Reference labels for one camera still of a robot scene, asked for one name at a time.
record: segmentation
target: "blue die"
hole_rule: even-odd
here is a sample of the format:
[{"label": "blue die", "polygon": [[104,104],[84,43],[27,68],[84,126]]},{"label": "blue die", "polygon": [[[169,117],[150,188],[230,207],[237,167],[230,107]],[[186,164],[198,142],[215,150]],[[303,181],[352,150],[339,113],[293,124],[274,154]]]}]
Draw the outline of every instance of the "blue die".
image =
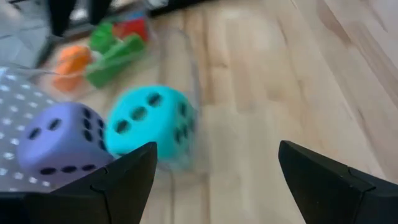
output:
[{"label": "blue die", "polygon": [[130,90],[111,110],[105,144],[123,156],[147,142],[157,143],[159,161],[189,155],[195,131],[195,110],[186,97],[167,86]]}]

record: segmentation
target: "polka dot mat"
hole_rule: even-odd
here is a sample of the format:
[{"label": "polka dot mat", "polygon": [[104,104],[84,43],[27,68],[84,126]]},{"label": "polka dot mat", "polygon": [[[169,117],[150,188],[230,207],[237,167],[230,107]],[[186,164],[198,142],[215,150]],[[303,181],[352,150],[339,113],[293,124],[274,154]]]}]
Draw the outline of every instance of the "polka dot mat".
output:
[{"label": "polka dot mat", "polygon": [[51,184],[25,174],[16,147],[31,119],[55,103],[23,77],[0,68],[0,192],[49,192]]}]

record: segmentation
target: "wooden floor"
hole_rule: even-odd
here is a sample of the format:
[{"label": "wooden floor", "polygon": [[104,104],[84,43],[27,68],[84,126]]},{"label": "wooden floor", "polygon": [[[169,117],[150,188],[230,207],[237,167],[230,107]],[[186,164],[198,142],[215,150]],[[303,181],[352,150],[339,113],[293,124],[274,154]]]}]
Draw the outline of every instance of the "wooden floor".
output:
[{"label": "wooden floor", "polygon": [[[283,139],[398,182],[397,9],[221,0],[158,18],[191,38],[211,172],[174,195],[153,190],[142,223],[304,223],[277,160]],[[184,58],[172,60],[161,69],[178,82]]]}]

